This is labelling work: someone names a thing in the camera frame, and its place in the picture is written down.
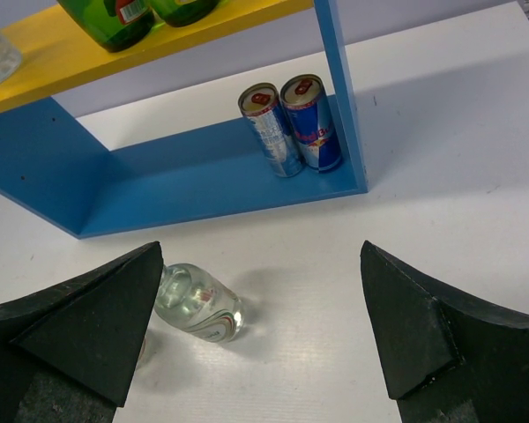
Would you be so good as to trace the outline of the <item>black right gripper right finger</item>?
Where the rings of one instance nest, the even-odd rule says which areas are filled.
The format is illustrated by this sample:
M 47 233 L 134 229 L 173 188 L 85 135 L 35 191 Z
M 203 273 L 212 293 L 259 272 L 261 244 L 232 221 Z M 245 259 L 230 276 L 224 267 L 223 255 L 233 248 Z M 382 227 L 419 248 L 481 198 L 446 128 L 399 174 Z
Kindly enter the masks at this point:
M 404 422 L 529 422 L 529 315 L 432 278 L 369 241 L 361 280 Z

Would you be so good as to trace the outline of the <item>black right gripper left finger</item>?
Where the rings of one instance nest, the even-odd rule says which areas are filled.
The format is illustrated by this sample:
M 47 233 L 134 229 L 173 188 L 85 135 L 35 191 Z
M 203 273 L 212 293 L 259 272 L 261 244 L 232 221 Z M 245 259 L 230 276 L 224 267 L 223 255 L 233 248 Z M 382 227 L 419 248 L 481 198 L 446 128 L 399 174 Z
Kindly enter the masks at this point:
M 0 304 L 0 422 L 110 422 L 124 406 L 163 267 L 157 241 Z

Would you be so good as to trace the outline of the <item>green glass bottle red label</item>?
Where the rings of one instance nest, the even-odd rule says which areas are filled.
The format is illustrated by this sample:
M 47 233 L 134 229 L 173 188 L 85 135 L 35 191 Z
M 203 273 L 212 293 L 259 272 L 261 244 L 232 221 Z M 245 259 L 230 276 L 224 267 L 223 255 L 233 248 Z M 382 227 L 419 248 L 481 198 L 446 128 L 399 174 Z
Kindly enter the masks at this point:
M 144 39 L 155 24 L 147 1 L 58 0 L 72 20 L 108 52 L 125 50 Z

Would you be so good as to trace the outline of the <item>green Perrier glass bottle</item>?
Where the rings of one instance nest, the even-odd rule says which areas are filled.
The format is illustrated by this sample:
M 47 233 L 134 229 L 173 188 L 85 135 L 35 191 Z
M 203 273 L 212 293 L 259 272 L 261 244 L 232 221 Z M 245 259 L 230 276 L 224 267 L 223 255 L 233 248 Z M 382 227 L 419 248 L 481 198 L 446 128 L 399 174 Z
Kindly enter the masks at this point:
M 157 15 L 172 27 L 191 25 L 213 12 L 220 0 L 150 0 Z

